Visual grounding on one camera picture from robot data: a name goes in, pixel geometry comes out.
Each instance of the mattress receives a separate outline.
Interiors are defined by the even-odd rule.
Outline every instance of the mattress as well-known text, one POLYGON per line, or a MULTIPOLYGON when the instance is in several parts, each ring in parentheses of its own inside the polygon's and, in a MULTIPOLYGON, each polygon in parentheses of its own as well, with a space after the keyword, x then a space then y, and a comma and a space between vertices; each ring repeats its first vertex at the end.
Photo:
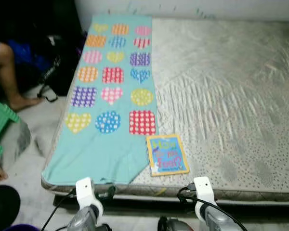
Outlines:
POLYGON ((190 172, 151 177, 147 166, 116 194, 174 197, 208 176, 216 199, 289 202, 289 23, 155 18, 152 74, 159 133, 181 136, 190 172))

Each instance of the black cable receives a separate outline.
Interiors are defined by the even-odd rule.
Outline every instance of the black cable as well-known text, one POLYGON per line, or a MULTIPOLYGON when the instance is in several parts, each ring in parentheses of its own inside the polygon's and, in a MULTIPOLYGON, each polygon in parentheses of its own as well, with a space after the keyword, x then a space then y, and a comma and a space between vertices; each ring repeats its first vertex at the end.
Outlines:
POLYGON ((66 228, 67 228, 67 226, 65 225, 65 226, 63 226, 61 228, 56 229, 55 231, 60 231, 60 230, 66 229, 66 228))
POLYGON ((54 213, 56 212, 56 210, 58 209, 58 207, 60 206, 60 204, 66 199, 68 198, 70 195, 75 195, 76 194, 76 189, 74 188, 72 191, 69 192, 69 194, 65 195, 61 201, 59 201, 59 203, 56 205, 56 207, 54 208, 53 212, 50 214, 49 218, 47 219, 47 221, 45 222, 43 228, 40 231, 44 231, 44 229, 46 228, 46 226, 48 225, 50 219, 53 217, 54 213))
POLYGON ((238 221, 236 218, 234 218, 234 217, 233 217, 232 215, 230 215, 229 213, 223 211, 223 210, 222 210, 221 208, 219 208, 218 206, 216 206, 216 205, 214 205, 214 204, 212 204, 212 203, 210 203, 210 202, 207 202, 207 201, 198 199, 198 198, 196 198, 196 197, 184 196, 184 195, 181 195, 181 194, 180 194, 183 190, 187 190, 187 189, 188 189, 187 187, 184 187, 184 188, 181 188, 181 189, 179 190, 179 192, 178 192, 178 194, 177 194, 177 197, 178 197, 178 199, 179 199, 180 201, 182 201, 182 199, 190 199, 190 200, 193 200, 193 201, 198 201, 198 202, 204 203, 204 204, 206 204, 206 205, 209 205, 209 206, 211 206, 211 207, 213 207, 213 208, 221 211, 222 213, 224 213, 224 214, 227 215, 228 217, 230 217, 230 218, 234 221, 234 223, 236 223, 243 231, 248 231, 240 221, 238 221))

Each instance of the floor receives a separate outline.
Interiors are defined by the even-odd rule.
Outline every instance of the floor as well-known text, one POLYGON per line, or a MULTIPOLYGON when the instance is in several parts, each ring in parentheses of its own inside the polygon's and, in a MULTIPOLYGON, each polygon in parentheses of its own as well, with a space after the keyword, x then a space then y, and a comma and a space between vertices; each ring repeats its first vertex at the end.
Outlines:
MULTIPOLYGON (((40 228, 54 209, 52 205, 54 195, 44 190, 40 184, 40 173, 43 169, 45 157, 37 149, 35 139, 49 118, 46 116, 46 113, 51 113, 53 122, 58 120, 60 111, 64 106, 64 101, 64 98, 60 98, 55 104, 43 102, 19 113, 31 130, 31 144, 16 163, 7 170, 9 178, 6 181, 0 182, 0 184, 15 187, 20 194, 21 208, 14 222, 15 224, 26 223, 40 228)), ((59 208, 47 226, 47 230, 53 231, 66 225, 74 214, 75 211, 59 208)), ((199 230, 198 219, 180 219, 186 221, 195 231, 199 230)), ((113 231, 154 231, 157 229, 158 217, 152 217, 150 214, 144 214, 141 217, 120 216, 119 214, 117 216, 105 215, 99 223, 108 223, 113 231)), ((265 215, 263 218, 259 218, 259 220, 252 223, 246 223, 245 225, 249 231, 289 231, 289 220, 279 222, 270 220, 265 215)))

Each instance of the quilted mattress cover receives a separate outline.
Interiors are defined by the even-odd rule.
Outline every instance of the quilted mattress cover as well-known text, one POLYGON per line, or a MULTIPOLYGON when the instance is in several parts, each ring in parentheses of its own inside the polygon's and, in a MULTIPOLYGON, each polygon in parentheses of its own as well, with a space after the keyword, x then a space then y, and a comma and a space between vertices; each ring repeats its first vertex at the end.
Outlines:
POLYGON ((152 72, 159 133, 181 136, 190 172, 151 177, 147 167, 116 194, 174 197, 208 176, 216 199, 289 202, 289 23, 155 18, 152 72))

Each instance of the book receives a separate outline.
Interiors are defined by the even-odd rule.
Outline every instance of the book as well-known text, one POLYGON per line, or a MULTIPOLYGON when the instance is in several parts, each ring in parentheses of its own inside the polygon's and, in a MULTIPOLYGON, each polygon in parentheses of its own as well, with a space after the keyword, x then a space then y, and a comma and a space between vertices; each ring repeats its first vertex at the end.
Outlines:
POLYGON ((152 177, 189 172, 179 135, 147 136, 145 142, 152 177))

